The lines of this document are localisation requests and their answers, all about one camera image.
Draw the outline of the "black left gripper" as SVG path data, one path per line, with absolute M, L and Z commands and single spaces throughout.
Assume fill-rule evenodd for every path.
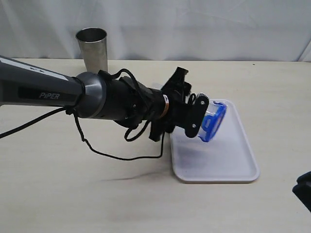
M 149 139 L 157 142 L 163 133 L 172 133 L 175 127 L 184 129 L 188 138 L 197 136 L 209 105 L 209 98 L 204 93 L 184 96 L 173 93 L 168 95 L 165 114 L 151 121 Z

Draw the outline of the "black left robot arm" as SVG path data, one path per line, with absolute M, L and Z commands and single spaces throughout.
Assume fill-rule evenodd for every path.
M 112 120 L 129 132 L 145 122 L 151 125 L 153 141 L 175 127 L 193 138 L 209 99 L 206 94 L 191 93 L 186 74 L 186 69 L 178 67 L 160 89 L 154 89 L 138 82 L 125 68 L 115 74 L 100 70 L 73 77 L 1 57 L 0 103 L 62 107 L 79 118 Z

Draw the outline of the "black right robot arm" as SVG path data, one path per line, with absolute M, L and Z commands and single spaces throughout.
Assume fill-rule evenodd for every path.
M 292 188 L 292 192 L 311 211 L 311 172 L 299 176 L 297 184 Z

